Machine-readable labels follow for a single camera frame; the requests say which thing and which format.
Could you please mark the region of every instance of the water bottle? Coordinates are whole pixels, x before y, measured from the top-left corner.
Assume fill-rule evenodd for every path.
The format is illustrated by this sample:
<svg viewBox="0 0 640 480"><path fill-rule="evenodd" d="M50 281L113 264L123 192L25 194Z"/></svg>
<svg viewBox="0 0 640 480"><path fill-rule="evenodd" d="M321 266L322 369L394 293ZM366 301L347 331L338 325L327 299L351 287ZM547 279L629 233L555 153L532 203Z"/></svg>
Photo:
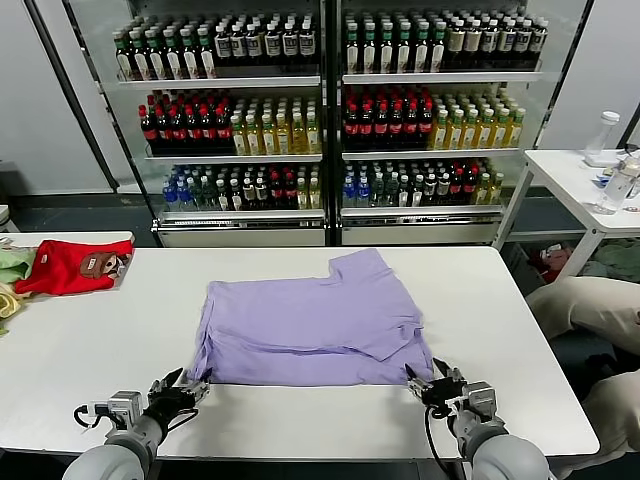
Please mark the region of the water bottle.
<svg viewBox="0 0 640 480"><path fill-rule="evenodd" d="M600 200L594 206L595 212L604 215L616 213L633 189L639 176L640 161L638 159L628 156L620 162L620 166L615 169L611 180L604 187Z"/></svg>

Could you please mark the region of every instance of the green cloth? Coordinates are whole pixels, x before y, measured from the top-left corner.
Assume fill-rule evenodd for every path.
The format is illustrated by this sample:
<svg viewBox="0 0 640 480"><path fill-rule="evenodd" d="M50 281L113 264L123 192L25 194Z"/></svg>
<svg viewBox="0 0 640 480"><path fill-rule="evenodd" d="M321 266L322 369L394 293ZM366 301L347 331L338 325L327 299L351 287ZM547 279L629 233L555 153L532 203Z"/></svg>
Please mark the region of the green cloth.
<svg viewBox="0 0 640 480"><path fill-rule="evenodd" d="M36 250L10 245L2 246L0 248L0 282L14 283L28 278L36 258Z"/></svg>

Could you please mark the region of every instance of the black cable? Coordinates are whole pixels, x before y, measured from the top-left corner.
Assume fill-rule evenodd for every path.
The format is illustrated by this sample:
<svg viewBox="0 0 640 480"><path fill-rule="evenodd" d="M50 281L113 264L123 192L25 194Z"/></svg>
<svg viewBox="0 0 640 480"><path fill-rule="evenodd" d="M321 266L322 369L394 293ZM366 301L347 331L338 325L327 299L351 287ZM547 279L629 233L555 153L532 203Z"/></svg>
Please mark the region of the black cable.
<svg viewBox="0 0 640 480"><path fill-rule="evenodd" d="M444 474L447 476L447 478L450 480L457 480L451 475L451 473L445 466L444 462L440 459L440 457L438 456L438 452L436 452L436 447L433 444L433 437L431 436L431 428L429 427L429 414L431 413L431 408L432 407L428 407L424 411L424 429L427 433L427 441L429 442L429 448L431 448L431 452L433 453L433 459L436 461L436 463L438 464L440 469L444 472Z"/></svg>

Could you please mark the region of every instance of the white table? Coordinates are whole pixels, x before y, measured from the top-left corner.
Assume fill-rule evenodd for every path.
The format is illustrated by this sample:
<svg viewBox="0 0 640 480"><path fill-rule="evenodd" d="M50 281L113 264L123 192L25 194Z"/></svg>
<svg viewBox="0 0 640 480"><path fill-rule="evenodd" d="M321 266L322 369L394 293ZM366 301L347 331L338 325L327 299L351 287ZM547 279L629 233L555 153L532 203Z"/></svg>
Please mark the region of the white table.
<svg viewBox="0 0 640 480"><path fill-rule="evenodd" d="M211 280L327 276L354 248L137 249L119 290L40 298L0 340L0 447L82 452L73 410L151 382L195 352ZM434 354L497 391L509 430L548 456L589 454L598 441L498 252L491 247L380 248L424 313ZM411 460L432 458L424 408L406 387L215 385L200 415L172 432L172 458ZM442 421L437 450L458 458Z"/></svg>
<svg viewBox="0 0 640 480"><path fill-rule="evenodd" d="M602 193L594 180L603 168L589 167L582 153L527 150L525 155L525 170L496 233L495 248L504 245L534 176L587 228L558 278L577 275L603 239L640 236L640 213L620 209L614 215L602 215L593 211ZM625 200L623 207L627 206L640 207L640 196Z"/></svg>

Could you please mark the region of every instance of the white wall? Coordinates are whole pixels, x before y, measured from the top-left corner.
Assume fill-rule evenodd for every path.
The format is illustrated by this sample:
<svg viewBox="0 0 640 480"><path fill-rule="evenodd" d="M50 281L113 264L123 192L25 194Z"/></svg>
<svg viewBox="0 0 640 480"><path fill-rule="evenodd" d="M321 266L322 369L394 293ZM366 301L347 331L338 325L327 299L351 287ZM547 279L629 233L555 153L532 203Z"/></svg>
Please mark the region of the white wall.
<svg viewBox="0 0 640 480"><path fill-rule="evenodd" d="M0 183L4 192L112 192L21 0L2 0L0 45Z"/></svg>

